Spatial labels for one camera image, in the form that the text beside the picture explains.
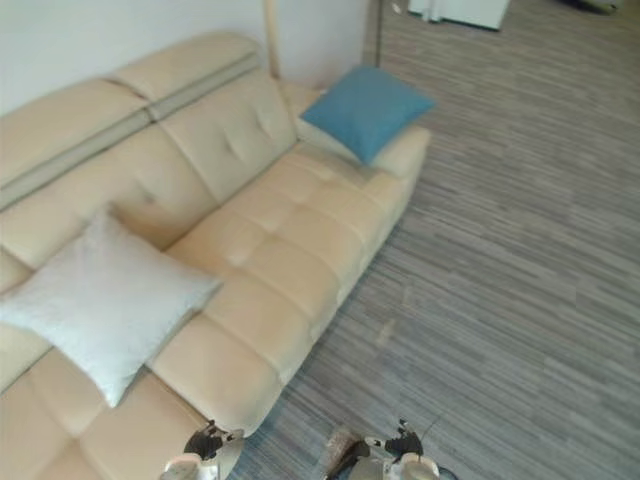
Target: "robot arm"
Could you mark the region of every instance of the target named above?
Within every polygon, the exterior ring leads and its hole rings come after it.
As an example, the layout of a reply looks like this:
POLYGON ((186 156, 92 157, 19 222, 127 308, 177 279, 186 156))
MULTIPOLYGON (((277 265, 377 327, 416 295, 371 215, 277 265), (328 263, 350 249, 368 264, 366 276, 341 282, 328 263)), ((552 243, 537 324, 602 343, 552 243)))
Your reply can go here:
POLYGON ((406 420, 400 419, 398 433, 400 434, 399 437, 390 440, 383 441, 373 437, 366 437, 365 442, 370 447, 384 448, 388 453, 396 457, 396 461, 399 461, 405 453, 415 453, 418 456, 424 454, 420 438, 406 420))
POLYGON ((217 480, 218 465, 214 459, 218 450, 243 435, 242 430, 221 430, 211 420, 191 436, 184 454, 167 464, 160 480, 217 480))

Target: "tufted seat cushion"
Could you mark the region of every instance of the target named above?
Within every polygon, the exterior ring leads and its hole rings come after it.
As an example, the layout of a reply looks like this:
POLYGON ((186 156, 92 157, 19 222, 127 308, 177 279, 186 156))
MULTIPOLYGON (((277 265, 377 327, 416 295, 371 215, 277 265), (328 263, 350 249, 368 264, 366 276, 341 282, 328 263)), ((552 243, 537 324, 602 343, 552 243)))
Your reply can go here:
MULTIPOLYGON (((0 478, 157 478, 204 418, 149 371, 117 409, 57 349, 0 397, 0 478)), ((233 465, 241 445, 224 452, 233 465)))
POLYGON ((206 416, 252 433, 388 235, 413 180, 297 144, 168 250, 224 285, 151 369, 206 416))

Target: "sofa armrest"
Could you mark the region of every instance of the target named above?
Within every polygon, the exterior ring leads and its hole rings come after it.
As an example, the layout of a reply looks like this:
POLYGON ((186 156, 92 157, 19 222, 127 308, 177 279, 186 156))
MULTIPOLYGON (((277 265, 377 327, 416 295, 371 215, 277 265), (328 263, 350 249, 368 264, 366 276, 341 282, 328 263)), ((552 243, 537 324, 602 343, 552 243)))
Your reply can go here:
MULTIPOLYGON (((323 92, 286 82, 280 82, 280 87, 300 140, 362 166, 355 154, 342 143, 300 118, 323 92)), ((382 149, 371 166, 404 178, 416 163, 422 162, 430 139, 427 129, 410 125, 382 149)))

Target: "white appliance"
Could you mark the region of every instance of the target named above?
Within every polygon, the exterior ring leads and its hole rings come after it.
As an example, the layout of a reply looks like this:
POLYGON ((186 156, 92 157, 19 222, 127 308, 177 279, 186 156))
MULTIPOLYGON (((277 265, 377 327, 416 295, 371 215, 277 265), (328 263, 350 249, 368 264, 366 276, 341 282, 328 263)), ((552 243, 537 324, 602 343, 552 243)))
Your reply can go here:
POLYGON ((410 0, 409 11, 424 20, 451 20, 499 30, 510 0, 410 0))

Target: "pillow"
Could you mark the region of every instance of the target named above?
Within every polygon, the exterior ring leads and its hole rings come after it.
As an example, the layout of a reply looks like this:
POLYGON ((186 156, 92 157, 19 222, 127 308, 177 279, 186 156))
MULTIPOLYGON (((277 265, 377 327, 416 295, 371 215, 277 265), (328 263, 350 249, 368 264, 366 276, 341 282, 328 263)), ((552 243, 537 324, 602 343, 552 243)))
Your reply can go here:
POLYGON ((435 102, 374 67, 357 67, 302 114, 365 165, 435 102))
POLYGON ((2 297, 0 318, 58 347, 115 407, 142 364, 217 286, 105 211, 2 297))

